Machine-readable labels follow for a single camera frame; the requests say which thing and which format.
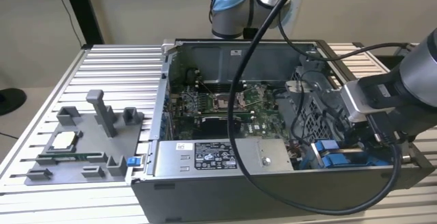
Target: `floor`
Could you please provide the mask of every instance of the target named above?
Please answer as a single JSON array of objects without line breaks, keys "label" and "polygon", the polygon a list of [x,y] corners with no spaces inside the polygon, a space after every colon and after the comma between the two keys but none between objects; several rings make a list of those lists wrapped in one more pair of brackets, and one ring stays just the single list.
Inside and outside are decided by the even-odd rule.
[{"label": "floor", "polygon": [[[0,116],[0,132],[20,137],[28,123],[40,109],[53,87],[23,88],[27,101],[23,106]],[[0,162],[5,158],[16,139],[0,135]]]}]

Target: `black pole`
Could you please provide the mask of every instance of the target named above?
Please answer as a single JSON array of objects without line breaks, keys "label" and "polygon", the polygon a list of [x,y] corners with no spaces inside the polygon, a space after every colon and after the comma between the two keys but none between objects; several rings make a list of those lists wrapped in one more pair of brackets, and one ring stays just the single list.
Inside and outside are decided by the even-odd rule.
[{"label": "black pole", "polygon": [[90,0],[69,0],[87,44],[104,44]]}]

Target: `open computer chassis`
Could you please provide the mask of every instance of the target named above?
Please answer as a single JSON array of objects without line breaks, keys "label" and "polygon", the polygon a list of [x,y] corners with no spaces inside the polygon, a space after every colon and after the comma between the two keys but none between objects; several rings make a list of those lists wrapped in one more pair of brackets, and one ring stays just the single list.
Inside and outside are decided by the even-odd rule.
[{"label": "open computer chassis", "polygon": [[[307,53],[335,56],[323,41],[297,44]],[[245,40],[179,39],[163,44],[150,150],[144,168],[135,169],[142,176],[132,179],[152,223],[310,214],[255,189],[235,162],[226,108],[247,47]],[[378,157],[370,160],[370,149],[359,143],[369,137],[350,135],[357,126],[368,126],[347,122],[338,87],[350,80],[355,77],[341,61],[309,61],[283,41],[263,41],[238,86],[234,127],[245,165],[275,194],[317,208],[342,209],[363,202],[380,191],[392,171],[388,150],[372,146]],[[302,138],[297,140],[291,124],[301,104],[293,128]],[[343,163],[334,158],[322,161],[334,154],[329,149],[337,155],[342,150]],[[414,158],[402,166],[396,189],[412,187],[433,171],[413,145],[404,150]]]}]

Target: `green circuit board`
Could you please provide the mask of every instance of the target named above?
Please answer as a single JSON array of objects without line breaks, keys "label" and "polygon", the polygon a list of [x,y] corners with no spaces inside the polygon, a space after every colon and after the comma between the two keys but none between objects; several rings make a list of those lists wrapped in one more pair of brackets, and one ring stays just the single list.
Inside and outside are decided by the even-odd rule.
[{"label": "green circuit board", "polygon": [[[174,94],[175,135],[179,140],[227,138],[226,116],[227,93],[198,93],[194,88],[182,88],[184,92]],[[234,117],[239,123],[238,138],[261,137],[263,139],[289,139],[283,118],[266,85],[246,85],[237,93]],[[215,130],[221,135],[206,136],[204,121],[215,120]]]}]

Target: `metal rail surface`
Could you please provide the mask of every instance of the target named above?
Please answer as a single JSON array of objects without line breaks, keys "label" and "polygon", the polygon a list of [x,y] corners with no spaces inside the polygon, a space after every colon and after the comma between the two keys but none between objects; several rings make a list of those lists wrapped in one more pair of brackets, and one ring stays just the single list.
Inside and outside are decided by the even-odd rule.
[{"label": "metal rail surface", "polygon": [[[330,44],[341,55],[358,49],[350,43]],[[370,53],[346,58],[357,77],[386,72]],[[25,186],[24,174],[33,166],[57,121],[61,106],[92,112],[87,91],[100,88],[115,110],[135,106],[146,114],[136,154],[148,149],[148,133],[162,68],[160,46],[96,45],[78,55],[65,75],[0,165],[0,223],[148,223],[134,192],[124,182]],[[417,137],[416,145],[437,165],[437,130]],[[231,223],[432,223],[437,219],[437,173],[416,187],[397,190],[363,213],[335,217],[311,215]]]}]

